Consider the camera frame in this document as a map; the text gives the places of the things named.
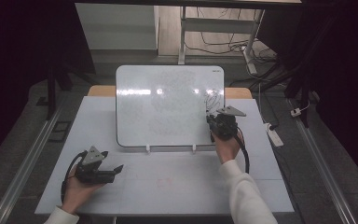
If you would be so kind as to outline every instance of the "white sleeve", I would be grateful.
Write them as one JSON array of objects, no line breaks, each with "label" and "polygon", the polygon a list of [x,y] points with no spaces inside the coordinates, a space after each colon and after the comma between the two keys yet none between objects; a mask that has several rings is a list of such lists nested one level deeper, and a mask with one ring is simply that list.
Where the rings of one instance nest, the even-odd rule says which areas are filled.
[{"label": "white sleeve", "polygon": [[228,186],[229,207],[235,224],[277,223],[260,197],[255,181],[241,171],[235,160],[223,163],[219,171]]},{"label": "white sleeve", "polygon": [[55,207],[45,224],[76,224],[78,220],[78,216],[69,214],[59,207]]}]

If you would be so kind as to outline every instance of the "whiteboard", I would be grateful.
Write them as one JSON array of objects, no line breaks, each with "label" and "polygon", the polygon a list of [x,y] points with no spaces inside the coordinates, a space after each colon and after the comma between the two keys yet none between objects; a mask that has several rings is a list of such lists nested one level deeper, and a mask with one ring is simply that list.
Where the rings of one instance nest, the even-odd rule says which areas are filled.
[{"label": "whiteboard", "polygon": [[212,144],[206,111],[224,107],[221,67],[123,65],[116,84],[121,146]]}]

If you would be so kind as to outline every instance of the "gray floor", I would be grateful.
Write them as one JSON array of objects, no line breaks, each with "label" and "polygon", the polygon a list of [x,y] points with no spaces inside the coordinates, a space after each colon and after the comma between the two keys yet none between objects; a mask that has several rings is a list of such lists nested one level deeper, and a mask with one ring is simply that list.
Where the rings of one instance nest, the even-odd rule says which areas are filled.
[{"label": "gray floor", "polygon": [[[101,84],[115,84],[115,71],[122,64],[175,64],[175,57],[156,57],[153,55],[125,54],[94,55],[98,75],[91,75]],[[243,58],[200,58],[189,57],[187,64],[214,64],[225,70],[225,83],[248,78],[243,66]],[[257,64],[258,71],[263,73],[271,64]],[[90,88],[90,84],[71,76],[75,86],[69,92],[69,99],[64,105],[58,121],[73,122],[81,100]],[[254,80],[236,84],[249,87]],[[0,200],[16,174],[21,162],[42,127],[47,115],[45,106],[37,106],[40,97],[47,96],[46,81],[34,85],[30,90],[27,106],[24,108],[16,125],[13,127],[5,142],[0,146]],[[284,142],[281,148],[274,148],[276,158],[282,168],[286,185],[291,195],[295,213],[275,214],[280,223],[342,223],[329,192],[324,186],[318,169],[313,162],[310,152],[291,118],[286,99],[283,97],[283,86],[277,86],[260,96],[262,115],[271,123],[279,121],[276,129]],[[258,93],[253,93],[258,101]],[[331,168],[331,171],[344,192],[351,209],[358,220],[358,168],[348,153],[321,122],[312,101],[309,109],[310,130]],[[39,198],[48,182],[49,176],[58,159],[64,142],[63,133],[52,133],[43,148],[31,176],[17,200],[7,223],[43,223],[47,218],[34,215]],[[117,223],[231,223],[230,217],[121,217]]]}]

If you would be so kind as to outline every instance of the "black cable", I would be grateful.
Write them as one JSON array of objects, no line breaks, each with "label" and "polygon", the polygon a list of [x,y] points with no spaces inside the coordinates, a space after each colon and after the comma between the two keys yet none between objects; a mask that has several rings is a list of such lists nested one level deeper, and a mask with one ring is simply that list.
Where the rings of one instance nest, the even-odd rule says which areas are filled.
[{"label": "black cable", "polygon": [[218,18],[222,18],[222,17],[226,16],[228,10],[229,10],[229,8],[223,9],[223,11],[221,12],[222,15],[220,15]]},{"label": "black cable", "polygon": [[[268,82],[271,82],[271,81],[273,81],[274,79],[277,79],[277,78],[280,78],[280,77],[284,77],[285,76],[285,70],[283,69],[278,75],[276,75],[275,77],[272,77],[271,79],[265,79],[265,81],[268,81]],[[254,86],[255,85],[257,85],[257,84],[259,84],[259,83],[261,83],[261,81],[263,81],[263,80],[257,80],[255,83],[253,83],[252,85],[251,85],[251,87],[249,87],[249,90],[250,91],[254,91],[253,90],[253,88],[254,88]]]},{"label": "black cable", "polygon": [[240,138],[236,135],[233,134],[235,140],[237,140],[238,144],[240,144],[241,147],[241,151],[243,153],[243,156],[245,157],[245,173],[249,174],[249,155],[248,155],[248,151],[246,150],[245,144],[240,140]]},{"label": "black cable", "polygon": [[229,87],[232,87],[232,85],[233,85],[234,83],[246,82],[246,81],[250,81],[250,80],[255,80],[255,78],[254,78],[254,77],[249,77],[249,78],[246,78],[246,79],[235,80],[235,81],[230,82],[230,84],[229,84],[228,86],[229,86]]},{"label": "black cable", "polygon": [[186,48],[188,48],[188,49],[200,50],[200,51],[204,51],[204,52],[212,53],[212,54],[225,54],[225,53],[230,53],[230,52],[232,52],[232,50],[222,51],[222,52],[212,52],[212,51],[209,51],[209,50],[206,50],[206,49],[195,49],[195,48],[189,47],[189,46],[186,44],[186,42],[185,42],[185,46],[186,46]]},{"label": "black cable", "polygon": [[257,61],[258,63],[273,63],[277,61],[276,58],[257,57],[255,55],[254,49],[252,49],[251,52],[253,53],[253,60]]},{"label": "black cable", "polygon": [[258,52],[258,58],[262,58],[262,59],[276,59],[276,55],[275,55],[274,57],[262,57],[262,56],[261,56],[261,52],[267,51],[267,50],[269,50],[269,49],[271,49],[271,48],[267,48],[267,49],[262,49],[262,50],[260,50],[260,51]]},{"label": "black cable", "polygon": [[237,127],[238,131],[240,131],[241,133],[241,137],[242,137],[242,142],[245,144],[245,139],[243,138],[243,133],[240,127]]},{"label": "black cable", "polygon": [[[199,12],[202,14],[202,17],[205,18],[205,15],[203,14],[203,12],[201,11],[201,9],[200,9],[199,7],[197,7],[197,18],[200,17]],[[241,14],[241,9],[240,9],[240,13],[238,14],[237,20],[240,19],[240,14]],[[228,45],[228,47],[230,48],[230,44],[239,44],[239,43],[247,42],[247,41],[248,41],[248,40],[242,40],[242,41],[231,42],[231,41],[232,41],[232,38],[234,37],[234,34],[233,34],[228,43],[208,43],[208,42],[206,42],[206,40],[205,40],[205,38],[204,38],[204,36],[203,36],[203,32],[200,32],[200,33],[201,33],[202,41],[203,41],[204,44],[206,44],[206,45]]]},{"label": "black cable", "polygon": [[249,90],[252,91],[253,87],[258,85],[261,81],[263,81],[263,79],[266,80],[266,78],[269,77],[269,75],[271,75],[275,71],[275,69],[277,69],[279,66],[280,66],[279,62],[276,62],[274,65],[272,65],[266,73],[261,75],[255,83],[253,83],[251,86],[249,86]]},{"label": "black cable", "polygon": [[61,202],[62,203],[63,203],[63,198],[65,197],[65,192],[66,192],[66,181],[69,178],[72,178],[72,176],[68,177],[68,175],[71,172],[72,167],[74,166],[76,160],[80,157],[85,157],[86,155],[87,155],[87,151],[77,154],[77,156],[75,156],[75,158],[72,160],[71,164],[69,165],[68,170],[66,171],[66,174],[65,174],[65,178],[63,179],[62,184],[61,184]]}]

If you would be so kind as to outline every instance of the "person's left hand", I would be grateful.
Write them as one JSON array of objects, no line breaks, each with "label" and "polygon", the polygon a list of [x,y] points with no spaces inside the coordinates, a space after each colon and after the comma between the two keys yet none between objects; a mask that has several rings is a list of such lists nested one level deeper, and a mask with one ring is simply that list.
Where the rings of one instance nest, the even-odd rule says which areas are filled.
[{"label": "person's left hand", "polygon": [[66,192],[62,204],[62,210],[70,214],[74,214],[77,208],[90,198],[92,192],[105,185],[83,184],[75,177],[75,171],[76,166],[72,168],[71,173],[67,176]]}]

